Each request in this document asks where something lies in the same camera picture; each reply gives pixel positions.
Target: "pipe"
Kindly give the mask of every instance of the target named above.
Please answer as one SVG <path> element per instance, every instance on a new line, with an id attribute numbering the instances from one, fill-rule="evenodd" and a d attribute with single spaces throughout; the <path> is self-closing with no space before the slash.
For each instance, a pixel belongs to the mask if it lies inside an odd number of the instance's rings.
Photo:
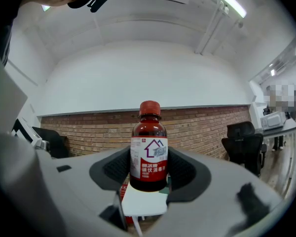
<path id="1" fill-rule="evenodd" d="M 200 51 L 200 54 L 203 55 L 203 51 L 205 50 L 205 48 L 207 47 L 208 43 L 212 40 L 212 38 L 214 38 L 220 28 L 220 26 L 222 25 L 222 22 L 223 22 L 223 14 L 222 14 L 222 11 L 220 11 L 219 13 L 219 20 L 218 20 L 218 23 L 217 25 L 215 26 L 212 34 L 210 35 L 208 41 L 206 42 L 206 44 L 204 45 L 204 47 L 202 48 L 202 50 Z"/>
<path id="2" fill-rule="evenodd" d="M 215 10 L 214 10 L 214 13 L 213 13 L 213 15 L 212 15 L 212 17 L 210 19 L 210 22 L 207 25 L 205 34 L 203 35 L 202 39 L 200 40 L 199 45 L 197 46 L 197 48 L 195 50 L 196 54 L 201 53 L 201 51 L 204 50 L 203 46 L 205 46 L 207 44 L 207 42 L 208 42 L 208 39 L 211 38 L 210 29 L 211 29 L 212 23 L 213 23 L 216 15 L 217 15 L 217 12 L 218 12 L 219 7 L 220 7 L 221 4 L 222 4 L 222 7 L 223 7 L 223 1 L 222 0 L 217 0 L 217 4 L 216 4 Z"/>
<path id="3" fill-rule="evenodd" d="M 199 42 L 199 45 L 197 46 L 197 48 L 196 48 L 196 50 L 195 50 L 195 53 L 200 53 L 200 49 L 202 48 L 202 46 L 203 45 L 205 45 L 204 44 L 204 42 L 207 40 L 207 39 L 209 39 L 210 38 L 210 28 L 211 28 L 211 25 L 212 25 L 212 23 L 213 23 L 213 21 L 214 21 L 214 18 L 215 18 L 215 16 L 217 15 L 217 11 L 218 11 L 218 9 L 219 9 L 219 6 L 220 6 L 220 2 L 219 2 L 219 0 L 217 1 L 217 4 L 216 4 L 216 7 L 215 7 L 215 10 L 214 10 L 214 13 L 213 13 L 213 15 L 212 15 L 212 18 L 211 18 L 211 20 L 209 21 L 209 23 L 208 23 L 208 25 L 207 25 L 207 28 L 206 28 L 206 31 L 205 31 L 205 34 L 203 35 L 203 37 L 202 37 L 202 39 L 200 40 L 200 42 Z"/>

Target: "house logo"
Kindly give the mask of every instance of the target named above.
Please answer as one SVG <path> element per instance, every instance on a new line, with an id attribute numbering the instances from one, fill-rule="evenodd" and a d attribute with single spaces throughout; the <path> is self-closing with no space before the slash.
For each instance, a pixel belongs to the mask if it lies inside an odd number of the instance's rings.
<path id="1" fill-rule="evenodd" d="M 148 158 L 158 157 L 167 153 L 167 147 L 164 147 L 161 140 L 153 140 L 145 148 Z"/>

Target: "black chair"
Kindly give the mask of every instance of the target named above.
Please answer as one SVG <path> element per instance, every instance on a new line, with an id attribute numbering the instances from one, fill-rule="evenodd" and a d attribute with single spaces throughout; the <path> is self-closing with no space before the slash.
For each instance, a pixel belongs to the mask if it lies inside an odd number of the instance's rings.
<path id="1" fill-rule="evenodd" d="M 244 164 L 245 168 L 256 176 L 264 166 L 266 144 L 263 135 L 255 133 L 251 122 L 241 122 L 227 126 L 227 138 L 222 139 L 230 161 Z"/>

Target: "brown glass bottle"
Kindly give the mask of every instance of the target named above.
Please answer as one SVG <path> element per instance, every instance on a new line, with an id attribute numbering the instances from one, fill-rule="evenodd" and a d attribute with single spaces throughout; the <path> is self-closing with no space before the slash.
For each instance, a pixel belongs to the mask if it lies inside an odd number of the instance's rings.
<path id="1" fill-rule="evenodd" d="M 135 171 L 137 177 L 132 171 L 135 167 L 131 167 L 130 184 L 140 191 L 159 191 L 166 186 L 168 173 L 167 131 L 159 123 L 160 105 L 154 101 L 143 102 L 140 119 L 133 129 L 131 144 L 131 165 L 132 161 L 137 161 L 140 167 L 139 173 Z"/>

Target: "white wall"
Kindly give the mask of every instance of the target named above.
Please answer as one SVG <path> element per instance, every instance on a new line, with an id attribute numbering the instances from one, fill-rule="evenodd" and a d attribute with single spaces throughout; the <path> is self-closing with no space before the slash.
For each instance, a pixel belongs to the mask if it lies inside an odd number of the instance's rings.
<path id="1" fill-rule="evenodd" d="M 266 108 L 267 103 L 264 102 L 264 93 L 261 86 L 254 80 L 251 80 L 249 85 L 254 95 L 249 112 L 252 124 L 258 129 L 262 127 L 260 118 L 263 117 L 263 109 Z"/>
<path id="2" fill-rule="evenodd" d="M 28 97 L 18 118 L 23 117 L 31 126 L 40 126 L 37 105 L 55 64 L 34 27 L 23 30 L 14 24 L 8 59 L 5 70 Z"/>
<path id="3" fill-rule="evenodd" d="M 39 116 L 161 107 L 246 105 L 236 70 L 184 45 L 122 41 L 62 60 L 46 83 Z"/>

